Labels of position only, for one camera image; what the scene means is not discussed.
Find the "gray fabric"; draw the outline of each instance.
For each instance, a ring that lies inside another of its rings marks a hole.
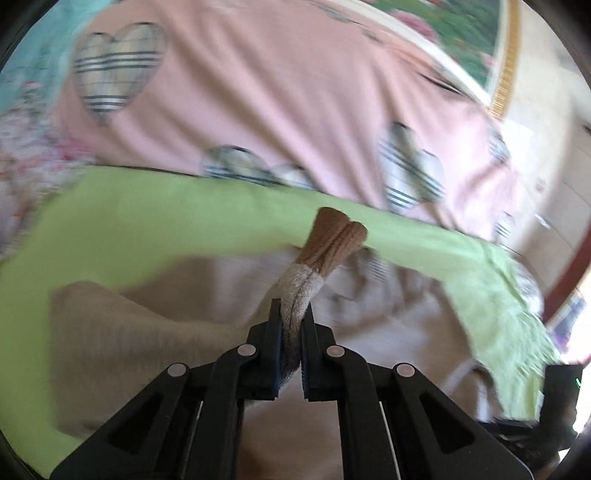
[[[214,361],[266,320],[295,250],[191,258],[119,294],[69,285],[53,297],[51,382],[63,431],[86,437],[173,362]],[[368,362],[414,364],[480,419],[501,414],[442,285],[363,250],[312,300],[318,323]],[[241,479],[342,477],[336,405],[303,399],[299,371],[274,402],[245,412]]]

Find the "gold frame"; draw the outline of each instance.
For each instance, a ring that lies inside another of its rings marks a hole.
[[[514,89],[514,80],[517,70],[517,56],[519,53],[519,2],[521,0],[508,0],[509,18],[508,34],[505,57],[499,82],[491,99],[489,107],[492,115],[501,119],[507,111]]]

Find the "pink fabric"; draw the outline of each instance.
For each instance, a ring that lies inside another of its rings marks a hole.
[[[439,159],[445,188],[437,203],[422,201],[404,215],[493,239],[515,183],[509,163],[491,156],[493,120],[425,78],[441,82],[416,47],[333,8],[306,0],[126,0],[87,33],[157,24],[165,35],[160,65],[104,124],[81,101],[73,73],[54,119],[102,164],[201,175],[210,149],[235,145],[269,170],[302,168],[319,190],[378,209],[390,208],[379,144],[400,122]]]

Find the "teal fabric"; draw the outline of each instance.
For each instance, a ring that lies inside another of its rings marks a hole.
[[[41,83],[51,105],[65,80],[74,42],[113,0],[59,0],[27,32],[0,72],[0,112],[18,98],[24,82]]]
[[[0,428],[15,451],[49,476],[79,444],[51,422],[47,309],[54,289],[77,280],[130,286],[182,255],[301,246],[321,206],[362,222],[367,246],[387,260],[441,280],[506,413],[535,417],[543,368],[558,354],[527,312],[503,250],[318,192],[89,167],[41,211],[0,272]]]

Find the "heart pattern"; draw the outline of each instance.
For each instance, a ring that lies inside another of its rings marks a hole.
[[[93,32],[78,45],[74,78],[84,105],[98,120],[107,120],[129,105],[160,65],[166,39],[153,23],[135,23],[115,35]]]
[[[285,185],[318,190],[303,168],[294,165],[268,168],[258,155],[235,145],[222,145],[207,151],[203,174],[214,179],[245,180],[268,187]]]
[[[390,211],[402,215],[420,203],[445,197],[441,161],[417,147],[414,133],[406,125],[391,125],[380,142],[379,157]]]

